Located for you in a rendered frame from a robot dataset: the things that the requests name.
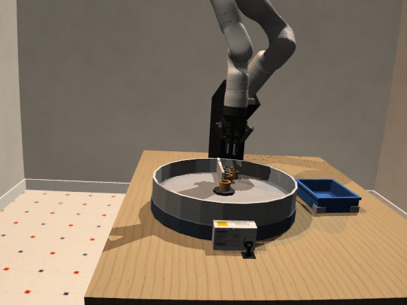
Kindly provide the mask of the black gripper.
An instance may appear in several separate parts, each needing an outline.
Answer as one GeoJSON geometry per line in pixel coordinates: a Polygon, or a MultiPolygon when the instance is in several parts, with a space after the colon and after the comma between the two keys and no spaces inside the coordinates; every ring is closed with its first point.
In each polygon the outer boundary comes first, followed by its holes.
{"type": "Polygon", "coordinates": [[[232,155],[236,155],[236,153],[238,153],[239,143],[245,142],[247,137],[254,130],[253,127],[250,127],[247,124],[246,117],[247,117],[247,107],[230,107],[224,105],[223,118],[221,119],[220,122],[214,124],[214,127],[219,135],[219,138],[226,142],[225,151],[227,154],[231,153],[232,133],[234,133],[234,144],[232,155]],[[226,135],[224,134],[224,131],[222,129],[223,126],[226,130],[226,135]],[[244,128],[245,134],[240,139],[240,132],[244,128]]]}

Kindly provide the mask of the blue crate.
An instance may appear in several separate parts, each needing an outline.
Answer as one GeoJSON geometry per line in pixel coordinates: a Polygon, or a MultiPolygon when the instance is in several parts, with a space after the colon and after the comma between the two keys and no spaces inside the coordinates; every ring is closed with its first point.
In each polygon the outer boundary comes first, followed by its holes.
{"type": "Polygon", "coordinates": [[[298,185],[297,196],[317,214],[359,212],[359,200],[362,198],[334,179],[295,181],[298,185]]]}

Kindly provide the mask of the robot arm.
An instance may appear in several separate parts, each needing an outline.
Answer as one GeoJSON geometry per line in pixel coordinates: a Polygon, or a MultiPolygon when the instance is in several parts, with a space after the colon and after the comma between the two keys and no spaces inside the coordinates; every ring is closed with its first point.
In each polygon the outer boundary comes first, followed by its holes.
{"type": "Polygon", "coordinates": [[[224,105],[254,105],[253,96],[294,53],[294,32],[277,14],[269,0],[210,1],[229,46],[224,105]],[[246,17],[259,23],[269,39],[266,52],[260,51],[249,66],[248,60],[252,57],[253,47],[238,9],[246,17]]]}

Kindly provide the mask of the bronze ring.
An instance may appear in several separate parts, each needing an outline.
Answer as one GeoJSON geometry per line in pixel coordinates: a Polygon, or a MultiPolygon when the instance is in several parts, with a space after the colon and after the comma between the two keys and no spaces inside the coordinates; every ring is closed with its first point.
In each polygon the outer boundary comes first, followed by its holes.
{"type": "Polygon", "coordinates": [[[229,180],[220,180],[219,190],[220,191],[229,191],[231,182],[229,180]]]}
{"type": "Polygon", "coordinates": [[[229,170],[229,171],[230,171],[231,174],[233,175],[233,176],[232,176],[232,179],[233,179],[233,180],[238,179],[238,170],[229,170]]]}
{"type": "Polygon", "coordinates": [[[232,174],[225,173],[225,174],[224,174],[224,179],[225,179],[225,180],[229,180],[229,181],[232,183],[232,174]]]}

